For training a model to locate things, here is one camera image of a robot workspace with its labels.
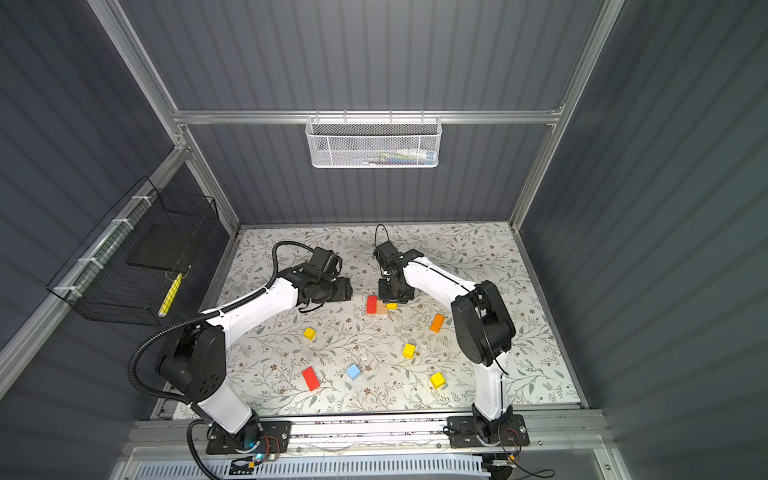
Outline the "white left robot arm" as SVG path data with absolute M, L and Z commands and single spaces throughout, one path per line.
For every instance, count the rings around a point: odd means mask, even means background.
M 300 306 L 349 301 L 347 277 L 314 279 L 288 269 L 274 281 L 223 306 L 201 320 L 166 335 L 156 371 L 239 453 L 265 453 L 272 447 L 260 418 L 234 391 L 227 377 L 226 355 L 242 336 L 271 318 Z

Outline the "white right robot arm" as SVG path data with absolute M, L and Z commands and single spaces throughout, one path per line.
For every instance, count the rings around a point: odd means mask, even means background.
M 505 376 L 516 328 L 497 286 L 464 280 L 414 249 L 389 255 L 378 251 L 374 258 L 380 286 L 390 300 L 407 302 L 420 290 L 450 309 L 459 348 L 474 364 L 474 431 L 480 442 L 499 444 L 513 414 L 505 397 Z

